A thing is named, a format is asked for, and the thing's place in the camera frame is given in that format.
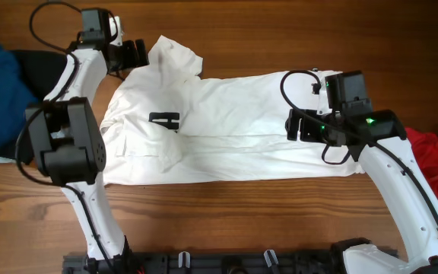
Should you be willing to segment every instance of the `wooden table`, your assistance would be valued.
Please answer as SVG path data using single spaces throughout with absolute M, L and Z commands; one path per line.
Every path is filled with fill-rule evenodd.
M 0 0 L 0 43 L 45 49 L 28 18 L 40 1 Z M 204 57 L 203 78 L 288 69 L 363 70 L 375 109 L 438 134 L 438 1 L 123 1 L 125 38 L 150 49 L 160 35 Z M 78 14 L 45 8 L 41 37 L 67 46 Z M 93 109 L 102 120 L 119 80 L 102 82 Z M 352 237 L 398 248 L 402 239 L 366 175 L 303 180 L 110 186 L 113 213 L 136 251 L 277 251 L 325 248 Z M 75 214 L 59 189 L 0 165 L 0 273 L 59 273 L 62 256 L 86 250 Z

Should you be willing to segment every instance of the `white t-shirt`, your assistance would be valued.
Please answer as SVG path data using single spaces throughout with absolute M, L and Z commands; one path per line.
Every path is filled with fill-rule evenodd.
M 197 183 L 347 176 L 345 164 L 322 161 L 325 145 L 287 140 L 290 107 L 280 93 L 286 72 L 233 79 L 205 79 L 202 58 L 166 37 L 116 90 L 101 124 L 106 144 L 105 183 Z M 317 72 L 321 78 L 337 72 Z M 300 108 L 325 109 L 312 94 L 313 78 L 292 75 L 285 90 Z M 321 89 L 320 96 L 325 96 Z M 148 122 L 150 113 L 179 113 L 179 130 Z M 347 148 L 330 148 L 340 161 Z

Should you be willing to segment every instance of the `black cloth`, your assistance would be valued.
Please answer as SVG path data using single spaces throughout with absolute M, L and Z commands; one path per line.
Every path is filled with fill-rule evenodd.
M 11 51 L 21 66 L 22 81 L 34 97 L 43 101 L 59 82 L 67 65 L 67 57 L 60 53 L 42 50 Z M 14 159 L 16 139 L 0 147 L 0 157 Z M 30 137 L 26 134 L 21 142 L 21 161 L 29 164 L 33 160 Z

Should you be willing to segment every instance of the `black cable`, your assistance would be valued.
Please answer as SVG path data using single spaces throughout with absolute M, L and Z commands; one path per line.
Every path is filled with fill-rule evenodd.
M 358 135 L 354 132 L 349 132 L 347 130 L 338 128 L 337 126 L 332 126 L 329 125 L 328 123 L 324 123 L 323 121 L 310 116 L 309 114 L 305 113 L 303 110 L 301 110 L 300 108 L 298 108 L 289 98 L 288 96 L 285 94 L 285 90 L 284 90 L 284 83 L 285 80 L 288 78 L 289 75 L 295 74 L 295 73 L 303 73 L 303 74 L 308 74 L 308 75 L 313 75 L 312 72 L 306 73 L 308 71 L 304 71 L 304 70 L 294 70 L 294 71 L 290 71 L 287 74 L 284 75 L 284 77 L 281 79 L 280 82 L 280 92 L 281 95 L 283 96 L 283 98 L 285 99 L 285 101 L 287 101 L 287 103 L 297 112 L 299 113 L 304 119 L 310 120 L 311 122 L 317 123 L 321 126 L 324 126 L 327 129 L 331 129 L 331 130 L 335 130 L 338 132 L 342 132 L 345 135 L 348 135 L 350 137 L 356 138 L 358 140 L 361 140 L 362 142 L 367 143 L 370 146 L 376 147 L 379 150 L 383 151 L 384 153 L 386 153 L 391 159 L 393 159 L 393 161 L 396 162 L 396 164 L 398 164 L 402 170 L 410 177 L 411 181 L 414 183 L 414 185 L 417 187 L 418 191 L 420 192 L 420 194 L 422 195 L 422 198 L 424 198 L 425 203 L 427 204 L 427 207 L 430 210 L 430 213 L 433 216 L 433 220 L 436 222 L 437 227 L 438 227 L 438 214 L 437 211 L 435 210 L 435 208 L 433 207 L 433 203 L 430 201 L 429 196 L 427 195 L 427 193 L 425 192 L 424 188 L 422 187 L 422 185 L 420 184 L 420 182 L 417 180 L 417 178 L 415 177 L 415 175 L 411 172 L 410 168 L 408 168 L 402 160 L 400 160 L 398 157 L 396 157 L 396 155 L 394 155 L 390 150 L 388 150 L 387 148 L 385 148 L 384 146 L 378 144 L 377 142 L 373 142 L 370 141 L 368 139 L 365 139 L 363 136 Z M 319 78 L 315 75 L 314 78 L 317 80 L 317 83 L 319 83 Z
M 345 163 L 349 157 L 351 156 L 351 153 L 348 151 L 348 153 L 346 153 L 346 155 L 344 156 L 344 158 L 342 158 L 342 160 L 340 162 L 330 162 L 330 161 L 326 161 L 325 160 L 325 154 L 327 154 L 327 151 L 329 150 L 331 146 L 330 145 L 325 145 L 324 150 L 322 151 L 322 155 L 320 156 L 320 158 L 324 161 L 324 163 L 326 164 L 332 164 L 332 165 L 339 165 L 339 164 L 343 164 Z
M 50 104 L 55 103 L 60 97 L 62 97 L 67 91 L 68 88 L 70 87 L 71 83 L 74 81 L 75 76 L 77 75 L 78 72 L 78 68 L 79 68 L 79 61 L 78 58 L 71 52 L 69 52 L 66 49 L 63 49 L 59 46 L 55 46 L 52 45 L 51 43 L 46 42 L 45 40 L 41 39 L 40 37 L 37 36 L 37 34 L 35 33 L 34 29 L 33 29 L 33 19 L 35 17 L 35 14 L 43 7 L 47 6 L 47 5 L 65 5 L 68 6 L 74 10 L 76 10 L 77 12 L 81 13 L 81 10 L 79 8 L 76 8 L 73 5 L 70 5 L 69 3 L 65 3 L 65 2 L 45 2 L 42 3 L 41 5 L 37 6 L 33 12 L 31 13 L 30 16 L 30 22 L 29 22 L 29 27 L 30 27 L 30 32 L 32 34 L 33 37 L 35 37 L 36 40 L 38 40 L 40 43 L 42 43 L 45 46 L 48 46 L 52 49 L 56 49 L 58 51 L 61 51 L 67 55 L 70 55 L 70 57 L 73 58 L 74 60 L 74 68 L 72 70 L 72 73 L 69 75 L 66 83 L 63 85 L 62 89 L 60 90 L 60 92 L 53 98 L 50 100 Z M 116 23 L 116 19 L 114 19 L 113 16 L 113 20 L 114 20 L 114 24 L 116 25 L 116 36 L 117 36 L 117 30 L 118 30 L 118 26 Z M 28 172 L 25 171 L 25 169 L 23 169 L 23 166 L 21 164 L 21 160 L 20 160 L 20 149 L 21 149 L 21 141 L 23 139 L 23 137 L 28 133 L 28 128 L 30 127 L 30 124 L 36 119 L 36 117 L 41 114 L 44 109 L 45 109 L 45 103 L 41 106 L 41 108 L 39 108 L 37 111 L 35 111 L 35 113 L 33 113 L 28 120 L 26 121 L 23 129 L 21 130 L 20 134 L 18 135 L 17 141 L 16 141 L 16 145 L 15 145 L 15 152 L 14 152 L 14 158 L 16 160 L 16 166 L 18 168 L 18 170 L 30 181 L 33 181 L 34 183 L 38 183 L 38 184 L 42 184 L 45 186 L 55 186 L 53 185 L 51 182 L 46 182 L 43 180 L 39 180 L 31 175 L 28 174 Z M 90 230 L 92 231 L 92 235 L 94 237 L 94 240 L 97 243 L 97 246 L 99 247 L 100 252 L 103 254 L 104 260 L 106 261 L 106 264 L 108 265 L 109 269 L 111 269 L 113 271 L 113 273 L 117 274 L 117 271 L 114 269 L 110 259 L 108 258 L 106 251 L 103 248 L 103 245 L 100 242 L 99 239 L 99 235 L 96 232 L 96 228 L 94 227 L 94 223 L 92 222 L 92 218 L 90 217 L 90 213 L 89 213 L 89 209 L 87 208 L 87 205 L 85 203 L 84 197 L 82 196 L 82 194 L 77 191 L 75 188 L 71 187 L 71 186 L 64 186 L 64 188 L 71 190 L 78 198 L 79 201 L 81 202 L 82 205 L 82 209 L 84 210 L 84 213 L 86 215 L 86 219 L 87 219 L 87 223 L 89 224 Z
M 109 12 L 111 17 L 113 18 L 114 27 L 116 28 L 116 33 L 111 36 L 111 42 L 113 42 L 118 37 L 118 35 L 119 35 L 118 23 L 116 23 L 116 18 L 114 17 L 114 14 L 110 10 L 106 10 L 106 11 Z

